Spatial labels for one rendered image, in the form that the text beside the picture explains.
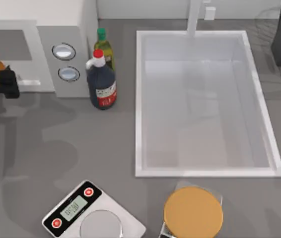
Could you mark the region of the pale microwave oven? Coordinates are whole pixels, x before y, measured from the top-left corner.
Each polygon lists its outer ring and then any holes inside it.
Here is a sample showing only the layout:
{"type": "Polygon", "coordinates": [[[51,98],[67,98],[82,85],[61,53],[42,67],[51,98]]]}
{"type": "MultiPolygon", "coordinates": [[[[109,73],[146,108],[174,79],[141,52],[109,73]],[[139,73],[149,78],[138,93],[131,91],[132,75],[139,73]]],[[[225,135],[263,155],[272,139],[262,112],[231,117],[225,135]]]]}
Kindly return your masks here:
{"type": "Polygon", "coordinates": [[[19,80],[39,80],[40,86],[19,86],[21,92],[54,92],[60,98],[88,98],[85,64],[97,40],[95,19],[79,19],[70,24],[37,23],[35,20],[0,20],[0,61],[16,73],[19,80]],[[71,60],[59,60],[52,47],[67,43],[76,55],[71,60]],[[58,70],[74,67],[80,78],[66,82],[58,70]]]}

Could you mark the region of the silver microwave knob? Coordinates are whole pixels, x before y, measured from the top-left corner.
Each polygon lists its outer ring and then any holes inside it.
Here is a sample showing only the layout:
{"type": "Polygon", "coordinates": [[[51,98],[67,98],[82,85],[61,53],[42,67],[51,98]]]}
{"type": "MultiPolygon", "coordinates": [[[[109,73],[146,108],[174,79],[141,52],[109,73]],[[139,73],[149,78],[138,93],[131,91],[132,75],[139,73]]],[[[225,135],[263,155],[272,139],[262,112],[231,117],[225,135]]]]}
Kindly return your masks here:
{"type": "Polygon", "coordinates": [[[60,68],[58,70],[58,76],[61,80],[66,82],[74,82],[80,78],[80,72],[71,66],[60,68]]]}
{"type": "Polygon", "coordinates": [[[61,43],[52,47],[52,53],[59,60],[71,60],[75,57],[76,50],[67,43],[61,43]]]}

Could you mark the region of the dark bottle with red cap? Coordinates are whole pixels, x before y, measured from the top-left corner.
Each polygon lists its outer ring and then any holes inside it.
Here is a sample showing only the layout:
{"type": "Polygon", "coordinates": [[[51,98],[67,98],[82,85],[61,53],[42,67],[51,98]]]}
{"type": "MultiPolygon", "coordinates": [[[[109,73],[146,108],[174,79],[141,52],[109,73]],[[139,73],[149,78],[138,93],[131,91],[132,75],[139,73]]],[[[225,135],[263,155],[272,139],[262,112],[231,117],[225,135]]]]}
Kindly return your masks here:
{"type": "Polygon", "coordinates": [[[106,64],[101,49],[94,49],[86,64],[87,83],[92,105],[99,110],[111,108],[117,99],[114,71],[106,64]]]}

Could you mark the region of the green bottle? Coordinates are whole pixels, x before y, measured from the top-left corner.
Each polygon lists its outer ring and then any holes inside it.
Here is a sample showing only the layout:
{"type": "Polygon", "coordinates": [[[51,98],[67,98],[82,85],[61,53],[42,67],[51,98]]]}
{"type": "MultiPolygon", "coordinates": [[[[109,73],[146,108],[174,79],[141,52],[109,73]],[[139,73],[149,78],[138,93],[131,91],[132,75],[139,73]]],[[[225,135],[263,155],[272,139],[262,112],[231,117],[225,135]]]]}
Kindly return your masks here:
{"type": "Polygon", "coordinates": [[[106,64],[114,71],[114,54],[109,41],[106,38],[105,28],[99,27],[97,29],[97,41],[94,44],[94,49],[101,49],[105,57],[106,64]]]}

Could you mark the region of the white and black kitchen scale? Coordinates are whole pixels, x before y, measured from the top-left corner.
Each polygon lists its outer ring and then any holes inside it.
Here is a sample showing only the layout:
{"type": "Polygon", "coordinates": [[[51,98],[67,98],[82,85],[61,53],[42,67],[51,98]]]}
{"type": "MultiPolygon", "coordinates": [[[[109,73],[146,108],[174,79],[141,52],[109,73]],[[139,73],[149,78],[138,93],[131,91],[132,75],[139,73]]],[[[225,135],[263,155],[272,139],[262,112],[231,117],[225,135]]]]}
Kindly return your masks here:
{"type": "Polygon", "coordinates": [[[84,180],[43,219],[53,238],[143,238],[146,227],[94,183],[84,180]]]}

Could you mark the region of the white sink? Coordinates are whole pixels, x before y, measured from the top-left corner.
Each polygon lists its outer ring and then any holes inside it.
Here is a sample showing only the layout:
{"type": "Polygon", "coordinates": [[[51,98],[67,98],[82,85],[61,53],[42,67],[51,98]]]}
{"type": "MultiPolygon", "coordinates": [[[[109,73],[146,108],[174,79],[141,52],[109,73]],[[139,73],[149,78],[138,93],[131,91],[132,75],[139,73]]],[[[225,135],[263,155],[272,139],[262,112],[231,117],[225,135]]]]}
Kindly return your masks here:
{"type": "Polygon", "coordinates": [[[137,31],[135,175],[281,178],[246,31],[137,31]]]}

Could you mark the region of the tall white tap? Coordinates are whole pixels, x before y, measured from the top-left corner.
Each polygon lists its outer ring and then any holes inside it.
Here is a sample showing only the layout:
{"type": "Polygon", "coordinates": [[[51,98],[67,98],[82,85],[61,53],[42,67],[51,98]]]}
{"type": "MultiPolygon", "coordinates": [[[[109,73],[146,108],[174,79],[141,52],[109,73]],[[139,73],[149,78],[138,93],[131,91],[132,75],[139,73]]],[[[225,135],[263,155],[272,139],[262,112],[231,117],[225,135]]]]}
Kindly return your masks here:
{"type": "Polygon", "coordinates": [[[210,3],[212,0],[190,0],[189,15],[187,24],[187,34],[190,37],[195,36],[200,10],[204,4],[210,3]]]}

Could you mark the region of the small white box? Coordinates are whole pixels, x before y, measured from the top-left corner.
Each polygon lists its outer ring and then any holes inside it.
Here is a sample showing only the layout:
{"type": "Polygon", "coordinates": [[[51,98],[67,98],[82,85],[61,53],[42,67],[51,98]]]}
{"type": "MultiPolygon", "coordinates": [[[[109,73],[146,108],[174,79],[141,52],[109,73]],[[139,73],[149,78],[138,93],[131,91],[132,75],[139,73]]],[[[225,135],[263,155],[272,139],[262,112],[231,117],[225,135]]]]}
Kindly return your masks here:
{"type": "Polygon", "coordinates": [[[204,20],[214,20],[215,19],[215,13],[216,13],[216,7],[207,6],[205,8],[204,20]]]}

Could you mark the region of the glass jar with yellow lid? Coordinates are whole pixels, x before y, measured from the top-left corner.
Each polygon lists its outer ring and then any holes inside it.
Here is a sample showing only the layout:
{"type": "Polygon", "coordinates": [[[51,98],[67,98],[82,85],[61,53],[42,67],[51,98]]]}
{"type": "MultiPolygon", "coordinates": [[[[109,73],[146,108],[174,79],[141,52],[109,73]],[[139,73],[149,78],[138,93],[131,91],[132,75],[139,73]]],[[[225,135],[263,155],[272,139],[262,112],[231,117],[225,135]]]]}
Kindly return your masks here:
{"type": "Polygon", "coordinates": [[[159,238],[216,238],[223,225],[222,205],[222,194],[178,182],[164,204],[159,238]]]}

